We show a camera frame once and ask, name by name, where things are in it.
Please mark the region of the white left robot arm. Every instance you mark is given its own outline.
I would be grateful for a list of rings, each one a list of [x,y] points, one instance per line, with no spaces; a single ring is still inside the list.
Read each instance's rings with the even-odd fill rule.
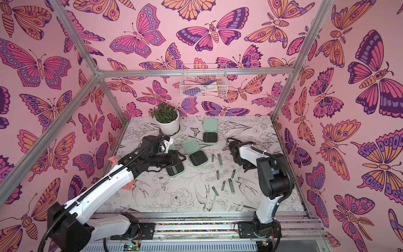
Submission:
[[[139,221],[130,213],[97,219],[93,224],[89,220],[107,199],[142,173],[158,173],[183,163],[186,156],[172,150],[172,144],[173,138],[167,135],[146,136],[140,147],[122,157],[89,189],[63,205],[54,203],[47,212],[47,231],[37,250],[42,252],[48,239],[64,252],[79,252],[88,243],[111,236],[137,238]]]

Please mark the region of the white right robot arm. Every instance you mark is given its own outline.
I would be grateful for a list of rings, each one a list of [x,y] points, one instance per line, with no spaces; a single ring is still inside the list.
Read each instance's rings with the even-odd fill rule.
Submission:
[[[257,237],[279,236],[280,224],[276,213],[280,204],[294,189],[294,179],[281,154],[271,154],[255,147],[254,142],[235,138],[226,140],[234,162],[245,171],[257,169],[262,200],[252,222],[240,224],[240,231],[250,229]]]

